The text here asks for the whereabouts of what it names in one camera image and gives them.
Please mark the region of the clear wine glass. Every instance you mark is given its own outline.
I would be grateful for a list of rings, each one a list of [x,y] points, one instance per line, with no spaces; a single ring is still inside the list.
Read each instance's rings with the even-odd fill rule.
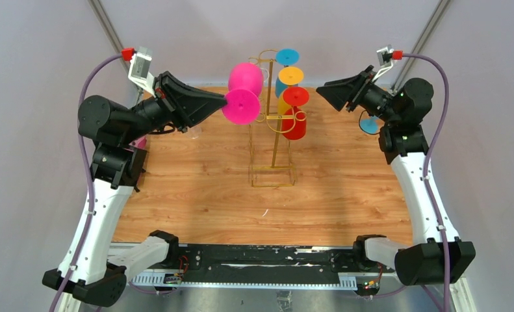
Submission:
[[[191,139],[197,139],[202,134],[202,128],[200,125],[196,125],[194,127],[191,127],[187,132],[186,136],[190,137]]]

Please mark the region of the light blue wine glass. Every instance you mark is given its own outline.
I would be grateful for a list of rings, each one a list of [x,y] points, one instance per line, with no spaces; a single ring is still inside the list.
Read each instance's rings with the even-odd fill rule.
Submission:
[[[368,135],[377,135],[379,133],[378,118],[375,116],[360,118],[359,127],[362,132]]]

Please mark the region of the pink wine glass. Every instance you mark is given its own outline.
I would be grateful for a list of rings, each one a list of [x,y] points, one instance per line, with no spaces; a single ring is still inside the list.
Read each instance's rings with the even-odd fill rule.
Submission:
[[[237,125],[248,125],[255,121],[261,111],[261,69],[249,62],[237,64],[229,74],[227,87],[227,104],[222,108],[226,119]]]

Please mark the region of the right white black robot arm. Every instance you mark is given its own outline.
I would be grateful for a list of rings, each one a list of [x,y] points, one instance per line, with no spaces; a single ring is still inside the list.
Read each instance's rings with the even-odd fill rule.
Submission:
[[[406,286],[453,284],[474,260],[476,249],[451,223],[433,177],[432,145],[421,126],[432,108],[433,86],[412,78],[390,94],[374,82],[375,76],[369,66],[316,91],[337,111],[361,107],[383,122],[378,144],[404,193],[413,243],[404,246],[384,235],[360,235],[353,244],[353,265],[364,272],[377,264],[389,267]]]

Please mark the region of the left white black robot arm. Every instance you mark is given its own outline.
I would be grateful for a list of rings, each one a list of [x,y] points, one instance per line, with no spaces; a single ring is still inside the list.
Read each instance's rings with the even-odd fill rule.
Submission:
[[[153,94],[131,108],[103,96],[84,99],[78,109],[78,132],[95,145],[85,159],[88,178],[83,214],[61,264],[44,273],[42,283],[73,299],[97,307],[113,306],[127,284],[157,263],[175,267],[179,239],[156,230],[137,246],[117,256],[109,248],[119,217],[144,173],[147,151],[134,145],[166,127],[186,132],[225,107],[225,96],[182,83],[171,73],[160,74]]]

